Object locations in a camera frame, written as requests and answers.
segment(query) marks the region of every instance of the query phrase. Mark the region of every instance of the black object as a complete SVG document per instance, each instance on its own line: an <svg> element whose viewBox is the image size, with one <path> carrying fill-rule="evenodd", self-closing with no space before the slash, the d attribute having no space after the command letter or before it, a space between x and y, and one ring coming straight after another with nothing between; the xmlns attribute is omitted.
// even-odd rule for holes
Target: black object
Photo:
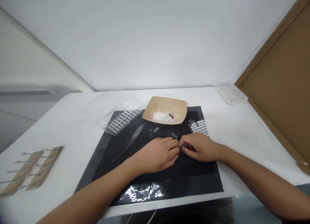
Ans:
<svg viewBox="0 0 310 224"><path fill-rule="evenodd" d="M182 135L191 133L188 120L204 119L201 107L198 106L188 107L185 120L178 125L164 125L148 121L131 146L120 155L127 147L124 143L145 121L142 119L142 114L133 119L116 136L103 134L75 192L119 166L152 139L169 137L175 133L180 140ZM180 154L172 167L161 172L137 177L113 200L111 206L223 191L216 162L198 162Z"/></svg>
<svg viewBox="0 0 310 224"><path fill-rule="evenodd" d="M141 133L143 127L145 126L146 121L142 122L142 124L137 128L137 130L133 133L133 135L130 137L130 139L128 140L128 142L125 144L125 146L127 146L125 148L125 150L123 150L122 153L120 153L119 156L117 156L116 159L114 159L112 162L114 162L115 160L117 160L127 149L128 147L131 146L131 144L135 141L135 139L139 136L139 134Z"/></svg>

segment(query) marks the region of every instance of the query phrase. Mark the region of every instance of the white wall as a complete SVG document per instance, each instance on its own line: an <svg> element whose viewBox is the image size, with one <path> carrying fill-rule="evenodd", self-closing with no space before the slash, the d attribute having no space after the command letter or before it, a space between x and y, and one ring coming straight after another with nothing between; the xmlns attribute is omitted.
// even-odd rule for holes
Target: white wall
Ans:
<svg viewBox="0 0 310 224"><path fill-rule="evenodd" d="M56 87L92 91L70 68L0 9L0 87Z"/></svg>
<svg viewBox="0 0 310 224"><path fill-rule="evenodd" d="M235 82L295 0L0 0L97 90Z"/></svg>
<svg viewBox="0 0 310 224"><path fill-rule="evenodd" d="M17 140L64 94L0 96L0 153Z"/></svg>

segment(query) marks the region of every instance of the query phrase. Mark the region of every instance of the forearm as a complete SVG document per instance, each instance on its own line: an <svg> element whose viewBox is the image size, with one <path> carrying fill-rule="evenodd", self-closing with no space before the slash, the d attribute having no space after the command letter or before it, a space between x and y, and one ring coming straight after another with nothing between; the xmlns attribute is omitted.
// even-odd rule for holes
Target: forearm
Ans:
<svg viewBox="0 0 310 224"><path fill-rule="evenodd" d="M275 215L291 220L310 219L310 197L280 176L227 146L223 146L220 161Z"/></svg>
<svg viewBox="0 0 310 224"><path fill-rule="evenodd" d="M130 160L78 191L38 223L97 223L112 200L140 174Z"/></svg>

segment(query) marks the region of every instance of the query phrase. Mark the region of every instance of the white sheet with black grid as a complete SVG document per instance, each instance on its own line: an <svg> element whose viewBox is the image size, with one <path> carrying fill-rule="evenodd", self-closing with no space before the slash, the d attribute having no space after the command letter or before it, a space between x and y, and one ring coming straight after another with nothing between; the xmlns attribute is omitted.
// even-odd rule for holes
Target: white sheet with black grid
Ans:
<svg viewBox="0 0 310 224"><path fill-rule="evenodd" d="M197 121L188 125L192 133L203 133L204 135L209 136L206 122L204 120Z"/></svg>

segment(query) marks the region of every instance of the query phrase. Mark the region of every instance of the cable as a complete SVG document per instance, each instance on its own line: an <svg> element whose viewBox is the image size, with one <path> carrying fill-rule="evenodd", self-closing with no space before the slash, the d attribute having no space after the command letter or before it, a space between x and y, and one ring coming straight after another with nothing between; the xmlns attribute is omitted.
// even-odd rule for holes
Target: cable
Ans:
<svg viewBox="0 0 310 224"><path fill-rule="evenodd" d="M128 221L126 222L126 224L128 224L128 222L131 219L132 215L133 215L133 213L130 215L130 217L129 217Z"/></svg>
<svg viewBox="0 0 310 224"><path fill-rule="evenodd" d="M156 214L157 209L155 210L155 212L153 213L153 215L151 216L151 218L149 219L149 221L147 222L147 224L150 224L151 220L153 219L154 215Z"/></svg>

